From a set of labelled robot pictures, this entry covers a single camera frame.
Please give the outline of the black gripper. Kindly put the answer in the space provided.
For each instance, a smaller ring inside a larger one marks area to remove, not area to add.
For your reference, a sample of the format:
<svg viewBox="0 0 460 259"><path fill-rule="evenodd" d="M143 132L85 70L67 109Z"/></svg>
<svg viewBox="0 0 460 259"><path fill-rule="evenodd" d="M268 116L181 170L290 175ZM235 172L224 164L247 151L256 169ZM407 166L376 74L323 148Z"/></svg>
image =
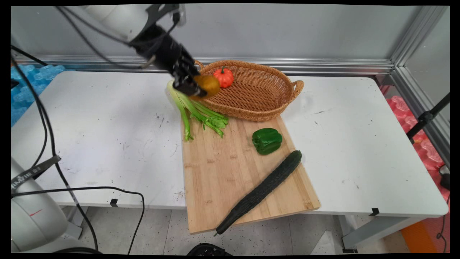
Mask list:
<svg viewBox="0 0 460 259"><path fill-rule="evenodd" d="M188 97L204 98L207 91L202 89L194 76L200 75L195 61L186 48L177 42L164 28L153 23L129 42L137 54L159 69L167 70L173 77L175 90Z"/></svg>

